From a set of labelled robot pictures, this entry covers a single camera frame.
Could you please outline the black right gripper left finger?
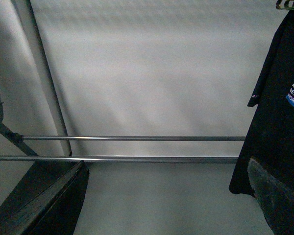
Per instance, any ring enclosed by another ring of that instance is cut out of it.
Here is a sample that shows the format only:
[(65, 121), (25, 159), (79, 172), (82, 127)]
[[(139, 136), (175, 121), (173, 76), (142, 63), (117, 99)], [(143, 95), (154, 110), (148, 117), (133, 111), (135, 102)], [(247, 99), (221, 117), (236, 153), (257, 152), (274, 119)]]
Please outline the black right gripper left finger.
[(72, 235), (84, 203), (84, 162), (34, 163), (0, 206), (0, 235)]

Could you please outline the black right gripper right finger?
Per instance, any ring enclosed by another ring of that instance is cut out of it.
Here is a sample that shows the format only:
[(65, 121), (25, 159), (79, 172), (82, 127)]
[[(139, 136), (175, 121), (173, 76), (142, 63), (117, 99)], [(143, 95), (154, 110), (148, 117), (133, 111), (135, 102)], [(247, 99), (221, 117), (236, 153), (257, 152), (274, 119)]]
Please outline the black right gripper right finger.
[(250, 158), (247, 172), (254, 197), (273, 234), (294, 235), (294, 190), (255, 157)]

